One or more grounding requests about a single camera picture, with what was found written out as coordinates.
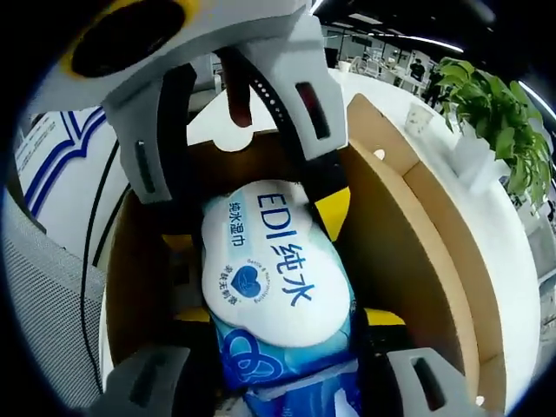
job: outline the heart logo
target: heart logo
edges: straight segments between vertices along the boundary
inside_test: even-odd
[[[261,284],[257,282],[257,270],[249,265],[241,267],[235,273],[232,287],[247,298],[255,298],[261,292]]]

